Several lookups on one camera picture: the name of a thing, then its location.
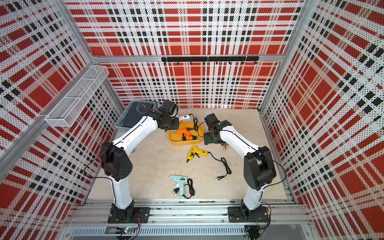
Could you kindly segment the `white hot glue gun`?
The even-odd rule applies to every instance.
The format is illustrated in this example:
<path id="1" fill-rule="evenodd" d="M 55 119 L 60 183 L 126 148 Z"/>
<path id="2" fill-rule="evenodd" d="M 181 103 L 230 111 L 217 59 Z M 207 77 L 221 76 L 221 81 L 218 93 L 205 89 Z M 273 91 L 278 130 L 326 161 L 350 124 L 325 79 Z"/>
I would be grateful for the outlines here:
<path id="1" fill-rule="evenodd" d="M 188 114 L 188 115 L 184 115 L 182 117 L 179 117 L 179 122 L 181 123 L 182 121 L 184 120 L 189 120 L 189 119 L 192 119 L 193 121 L 193 130 L 195 132 L 197 132 L 199 130 L 199 122 L 198 122 L 198 118 L 194 116 L 194 114 Z"/>

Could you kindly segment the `orange hot glue gun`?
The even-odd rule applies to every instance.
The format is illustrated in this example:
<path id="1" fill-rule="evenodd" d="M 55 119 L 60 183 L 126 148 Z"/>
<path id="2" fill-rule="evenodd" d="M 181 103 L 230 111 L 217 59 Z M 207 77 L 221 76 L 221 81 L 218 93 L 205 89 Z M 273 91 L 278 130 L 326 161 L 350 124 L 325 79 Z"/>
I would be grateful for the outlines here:
<path id="1" fill-rule="evenodd" d="M 183 128 L 179 129 L 177 131 L 173 131 L 174 134 L 182 135 L 182 141 L 191 141 L 196 140 L 197 136 L 194 136 L 190 133 L 190 130 L 193 130 L 192 128 Z"/>

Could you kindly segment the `yellow storage box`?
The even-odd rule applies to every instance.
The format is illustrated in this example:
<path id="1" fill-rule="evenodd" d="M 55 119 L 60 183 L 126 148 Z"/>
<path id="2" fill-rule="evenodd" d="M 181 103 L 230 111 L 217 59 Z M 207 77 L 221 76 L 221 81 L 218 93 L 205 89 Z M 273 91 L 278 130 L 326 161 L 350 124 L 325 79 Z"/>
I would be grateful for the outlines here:
<path id="1" fill-rule="evenodd" d="M 174 146 L 182 146 L 182 145 L 195 145 L 201 143 L 203 141 L 204 128 L 201 123 L 199 123 L 200 127 L 197 132 L 194 130 L 190 130 L 190 133 L 194 136 L 197 136 L 196 140 L 191 141 L 182 141 L 182 135 L 174 134 L 173 131 L 168 131 L 168 139 Z M 182 122 L 180 123 L 179 129 L 183 128 L 193 128 L 193 122 Z"/>

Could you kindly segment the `yellow hot glue gun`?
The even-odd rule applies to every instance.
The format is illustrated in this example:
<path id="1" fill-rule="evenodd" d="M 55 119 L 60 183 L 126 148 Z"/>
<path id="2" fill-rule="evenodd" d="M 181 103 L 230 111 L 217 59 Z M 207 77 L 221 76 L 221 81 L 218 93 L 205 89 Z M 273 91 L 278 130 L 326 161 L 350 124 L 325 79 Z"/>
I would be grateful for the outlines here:
<path id="1" fill-rule="evenodd" d="M 228 175 L 231 175 L 232 174 L 232 170 L 231 168 L 229 167 L 227 161 L 225 158 L 215 158 L 214 155 L 211 153 L 211 152 L 208 152 L 208 151 L 205 151 L 205 150 L 200 150 L 197 146 L 192 146 L 189 150 L 189 153 L 188 153 L 188 156 L 187 156 L 187 161 L 186 163 L 188 163 L 189 161 L 191 161 L 194 157 L 200 157 L 200 156 L 208 156 L 210 155 L 214 160 L 220 162 L 223 164 L 223 166 L 225 167 L 225 170 L 226 170 L 226 173 L 225 175 L 223 176 L 218 176 L 216 177 L 216 180 L 221 180 L 223 178 L 225 178 L 226 176 Z"/>

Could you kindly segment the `light blue hot glue gun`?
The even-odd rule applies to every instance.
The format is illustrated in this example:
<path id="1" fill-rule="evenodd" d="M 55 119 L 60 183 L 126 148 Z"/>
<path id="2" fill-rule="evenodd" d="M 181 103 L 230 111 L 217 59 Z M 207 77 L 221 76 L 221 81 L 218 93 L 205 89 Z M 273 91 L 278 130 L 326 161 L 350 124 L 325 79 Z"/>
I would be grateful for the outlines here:
<path id="1" fill-rule="evenodd" d="M 190 199 L 196 194 L 195 189 L 193 187 L 193 180 L 191 178 L 188 178 L 186 176 L 180 176 L 180 175 L 171 175 L 169 176 L 169 178 L 176 183 L 173 193 L 177 194 L 179 197 Z M 185 186 L 189 188 L 188 197 L 185 194 Z"/>

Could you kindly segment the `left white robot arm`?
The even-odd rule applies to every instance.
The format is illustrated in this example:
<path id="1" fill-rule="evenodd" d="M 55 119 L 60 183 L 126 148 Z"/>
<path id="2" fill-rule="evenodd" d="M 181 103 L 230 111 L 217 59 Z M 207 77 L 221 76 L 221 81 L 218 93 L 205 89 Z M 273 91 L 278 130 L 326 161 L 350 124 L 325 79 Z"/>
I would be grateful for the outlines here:
<path id="1" fill-rule="evenodd" d="M 148 110 L 139 122 L 120 138 L 102 144 L 101 166 L 111 181 L 114 192 L 113 220 L 129 221 L 134 216 L 134 201 L 129 189 L 129 175 L 133 164 L 129 155 L 153 131 L 178 130 L 180 122 L 190 118 L 189 115 L 179 117 L 178 109 L 175 103 L 166 100 L 157 110 Z"/>

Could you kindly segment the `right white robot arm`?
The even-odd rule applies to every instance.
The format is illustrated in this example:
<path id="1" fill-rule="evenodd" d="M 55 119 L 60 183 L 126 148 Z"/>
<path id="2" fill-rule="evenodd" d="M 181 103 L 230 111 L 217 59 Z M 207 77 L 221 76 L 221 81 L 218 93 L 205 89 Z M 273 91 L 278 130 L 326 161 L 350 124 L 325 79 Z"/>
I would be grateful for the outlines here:
<path id="1" fill-rule="evenodd" d="M 259 147 L 239 134 L 227 120 L 219 121 L 215 114 L 205 117 L 208 132 L 204 133 L 205 145 L 227 144 L 244 160 L 244 179 L 248 185 L 242 199 L 242 211 L 246 216 L 261 209 L 264 190 L 277 176 L 275 163 L 268 147 Z"/>

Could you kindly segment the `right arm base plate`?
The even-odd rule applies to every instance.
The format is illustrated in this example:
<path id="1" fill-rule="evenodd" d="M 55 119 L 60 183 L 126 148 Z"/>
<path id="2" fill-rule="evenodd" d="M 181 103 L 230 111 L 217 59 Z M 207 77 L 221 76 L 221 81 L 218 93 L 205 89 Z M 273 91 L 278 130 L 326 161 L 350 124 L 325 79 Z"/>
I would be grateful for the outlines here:
<path id="1" fill-rule="evenodd" d="M 259 206 L 255 210 L 248 210 L 245 206 L 228 207 L 230 223 L 267 223 L 269 214 L 266 207 Z"/>

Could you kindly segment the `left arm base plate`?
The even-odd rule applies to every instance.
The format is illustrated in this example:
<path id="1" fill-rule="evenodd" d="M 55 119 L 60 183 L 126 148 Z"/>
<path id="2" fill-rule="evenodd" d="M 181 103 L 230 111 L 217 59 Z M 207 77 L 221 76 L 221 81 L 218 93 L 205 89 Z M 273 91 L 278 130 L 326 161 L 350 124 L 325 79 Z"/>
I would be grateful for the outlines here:
<path id="1" fill-rule="evenodd" d="M 126 210 L 121 210 L 112 207 L 108 218 L 108 224 L 145 224 L 148 222 L 150 210 L 150 208 L 136 207 L 128 207 Z"/>

